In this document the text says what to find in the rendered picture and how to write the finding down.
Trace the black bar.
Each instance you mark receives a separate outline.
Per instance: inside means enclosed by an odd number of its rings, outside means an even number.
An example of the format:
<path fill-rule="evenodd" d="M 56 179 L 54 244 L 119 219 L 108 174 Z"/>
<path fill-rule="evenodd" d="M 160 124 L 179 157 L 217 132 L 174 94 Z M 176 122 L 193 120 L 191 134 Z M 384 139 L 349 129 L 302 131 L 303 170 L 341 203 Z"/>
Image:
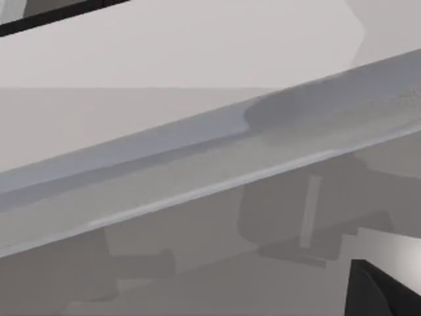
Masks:
<path fill-rule="evenodd" d="M 131 0 L 0 0 L 0 38 Z"/>

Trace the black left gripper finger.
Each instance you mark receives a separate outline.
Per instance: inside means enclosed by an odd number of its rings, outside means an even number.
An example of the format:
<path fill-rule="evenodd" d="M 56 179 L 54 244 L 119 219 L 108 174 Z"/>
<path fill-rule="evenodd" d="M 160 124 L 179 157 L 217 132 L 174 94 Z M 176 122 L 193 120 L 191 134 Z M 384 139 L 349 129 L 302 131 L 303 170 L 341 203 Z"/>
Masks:
<path fill-rule="evenodd" d="M 421 295 L 365 259 L 353 259 L 344 316 L 421 316 Z"/>

